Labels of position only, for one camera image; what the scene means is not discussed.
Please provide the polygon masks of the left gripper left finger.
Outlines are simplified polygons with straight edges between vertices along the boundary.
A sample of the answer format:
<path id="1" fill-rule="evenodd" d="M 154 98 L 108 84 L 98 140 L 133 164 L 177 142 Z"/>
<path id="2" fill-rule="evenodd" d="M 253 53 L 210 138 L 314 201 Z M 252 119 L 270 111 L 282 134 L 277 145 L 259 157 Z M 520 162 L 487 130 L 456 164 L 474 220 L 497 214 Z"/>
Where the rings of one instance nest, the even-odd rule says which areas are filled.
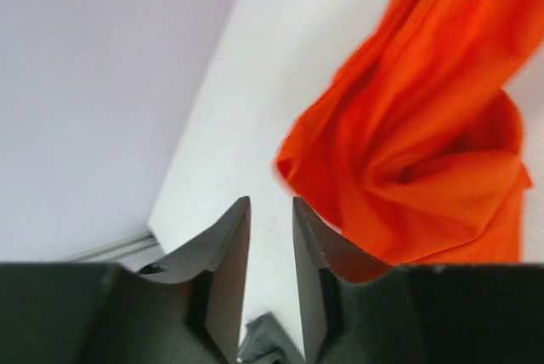
<path id="1" fill-rule="evenodd" d="M 114 263 L 4 263 L 4 363 L 233 363 L 251 204 L 137 272 Z"/>

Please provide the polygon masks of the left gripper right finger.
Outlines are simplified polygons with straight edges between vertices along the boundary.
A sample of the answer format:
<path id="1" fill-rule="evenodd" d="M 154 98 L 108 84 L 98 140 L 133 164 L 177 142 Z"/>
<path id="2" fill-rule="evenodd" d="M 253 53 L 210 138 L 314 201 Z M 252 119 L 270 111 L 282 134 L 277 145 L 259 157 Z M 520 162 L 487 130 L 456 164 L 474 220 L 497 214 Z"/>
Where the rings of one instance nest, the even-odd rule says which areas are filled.
<path id="1" fill-rule="evenodd" d="M 393 267 L 292 205 L 307 362 L 542 362 L 541 265 Z"/>

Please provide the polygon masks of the orange t shirt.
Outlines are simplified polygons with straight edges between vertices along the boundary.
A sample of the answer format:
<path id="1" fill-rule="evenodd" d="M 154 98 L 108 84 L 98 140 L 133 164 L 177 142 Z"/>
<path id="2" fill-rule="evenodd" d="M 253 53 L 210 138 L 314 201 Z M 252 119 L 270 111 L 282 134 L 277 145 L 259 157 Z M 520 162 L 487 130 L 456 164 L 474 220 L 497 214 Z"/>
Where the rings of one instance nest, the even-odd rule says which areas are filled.
<path id="1" fill-rule="evenodd" d="M 517 263 L 530 177 L 503 87 L 542 40 L 543 0 L 390 0 L 275 167 L 385 263 Z"/>

